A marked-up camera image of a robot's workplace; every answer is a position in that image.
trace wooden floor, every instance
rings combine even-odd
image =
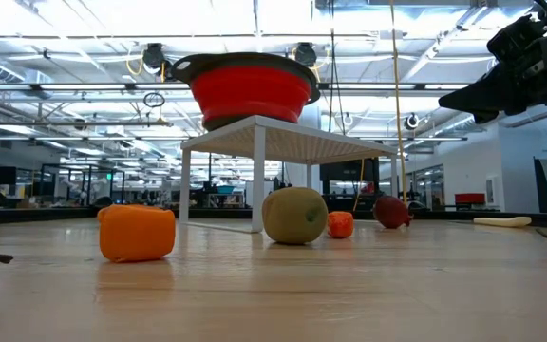
[[[179,228],[111,264],[96,219],[0,225],[0,341],[547,342],[547,241],[528,230],[357,222],[312,246]]]

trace dark red fruit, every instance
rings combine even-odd
[[[372,209],[373,215],[387,229],[397,229],[405,224],[407,227],[412,220],[405,204],[395,197],[382,196]]]

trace warehouse ceiling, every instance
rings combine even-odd
[[[0,67],[27,83],[157,83],[144,69],[141,52],[162,43],[166,57],[209,52],[260,51],[292,58],[298,43],[312,43],[314,73],[330,83],[331,28],[338,82],[394,83],[393,29],[402,84],[427,84],[440,91],[401,91],[402,117],[416,114],[422,127],[410,134],[441,131],[461,135],[469,116],[438,107],[438,97],[476,81],[493,66],[486,49],[497,31],[531,10],[530,0],[425,0],[395,2],[395,27],[387,0],[338,0],[331,18],[326,0],[0,0]],[[0,91],[0,121],[83,119],[112,122],[85,130],[58,127],[36,134],[60,136],[179,137],[203,134],[201,113],[188,90],[166,90],[166,103],[148,108],[141,91],[59,91],[38,97]],[[393,91],[324,94],[316,105],[329,116],[330,101],[342,132],[356,137],[395,136]],[[118,127],[114,122],[160,119],[171,125]],[[13,132],[0,129],[0,135]],[[60,142],[64,147],[77,142]],[[100,147],[111,156],[126,153],[119,143]],[[179,142],[150,142],[149,153],[175,158]]]

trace white wall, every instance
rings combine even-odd
[[[444,202],[455,204],[455,194],[485,193],[486,179],[502,179],[501,153],[496,123],[485,127],[486,132],[468,134],[466,142],[444,142],[433,155],[412,155],[406,161],[406,172],[442,165],[444,168]],[[381,179],[390,176],[389,165],[380,170]],[[503,190],[499,189],[500,208],[503,210]]]
[[[531,115],[545,107],[532,108]],[[455,203],[457,193],[485,193],[486,180],[497,176],[500,210],[517,213],[539,211],[534,158],[547,158],[547,119],[520,128],[505,128],[526,114],[486,125],[484,133],[468,134],[467,142],[444,142],[434,155],[412,155],[406,172],[435,165],[444,167],[446,204]],[[380,170],[381,178],[390,175],[389,166]]]
[[[531,115],[547,110],[540,106],[530,110]],[[520,119],[528,118],[526,114]],[[518,117],[501,121],[515,121]],[[534,158],[547,159],[547,119],[519,128],[500,129],[500,147],[503,155],[503,189],[506,194],[506,210],[509,212],[539,212],[538,190]]]

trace ceiling pipe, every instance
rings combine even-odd
[[[255,16],[255,37],[256,37],[256,52],[263,52],[263,44],[261,42],[261,27],[258,22],[258,0],[253,0],[253,15]]]
[[[455,27],[450,31],[442,32],[437,38],[434,44],[428,47],[425,52],[419,57],[419,59],[413,64],[413,66],[403,75],[400,82],[404,83],[410,80],[413,76],[417,75],[421,69],[423,69],[430,60],[434,59],[439,54],[440,50],[444,46],[448,45],[455,37],[457,37],[462,31],[466,30],[466,27],[474,25],[479,17],[488,15],[490,9],[488,8],[472,8],[469,9]]]
[[[11,118],[17,118],[17,117],[23,117],[23,118],[27,118],[27,119],[30,119],[30,120],[37,120],[37,118],[35,116],[32,116],[20,109],[16,109],[14,107],[11,107],[11,106],[4,106],[0,103],[0,114],[5,114]],[[10,121],[10,122],[4,122],[3,125],[20,125],[21,123],[17,123],[17,122],[14,122],[14,121]],[[71,132],[68,131],[68,129],[57,129],[57,128],[51,128],[51,130],[55,133],[58,133],[58,134],[63,134],[63,135],[67,135],[67,136],[70,136],[71,135]]]
[[[544,120],[544,119],[547,119],[547,110],[545,112],[539,113],[537,115],[530,115],[527,119],[523,119],[523,120],[517,121],[515,123],[507,124],[506,127],[507,128],[519,128],[519,127],[523,127],[527,124],[533,124],[533,123],[536,123],[536,122]]]
[[[26,127],[50,127],[50,126],[172,126],[167,122],[0,122],[0,125],[17,125]]]
[[[296,40],[297,38],[326,38],[330,39],[329,33],[263,33],[262,38],[288,38],[289,40]],[[375,37],[369,33],[335,33],[335,38],[369,38]],[[157,41],[164,39],[183,39],[183,40],[195,40],[195,39],[216,39],[216,38],[255,38],[254,34],[144,34],[144,35],[69,35],[66,37],[70,41],[84,41],[99,39],[102,41],[127,41],[136,42],[137,40],[144,41]],[[16,42],[22,43],[30,40],[41,41],[55,41],[60,40],[57,35],[0,35],[0,42]]]
[[[42,16],[41,14],[39,14],[39,10],[35,7],[35,5],[33,3],[30,3],[30,4],[27,4],[25,1],[23,0],[16,0],[16,4],[18,4],[18,6],[20,6],[23,10],[26,10],[27,12],[29,12],[30,14],[36,16],[37,18],[41,19],[44,23],[46,23],[48,26],[50,26],[57,34],[58,38],[62,41],[65,41],[65,42],[69,42],[69,45],[79,54],[81,55],[82,57],[86,58],[88,61],[90,61],[90,63],[96,67],[100,72],[102,72],[103,74],[105,74],[107,77],[109,77],[111,80],[114,80],[114,81],[118,81],[115,77],[111,76],[111,74],[109,74],[103,66],[101,66],[98,62],[94,61],[87,53],[85,53],[85,51],[83,51],[82,49],[80,49],[79,47],[77,47],[73,42],[71,42],[69,40],[69,38],[64,35],[61,31],[58,30],[58,28],[56,28],[56,26],[52,23],[50,23],[44,16]]]

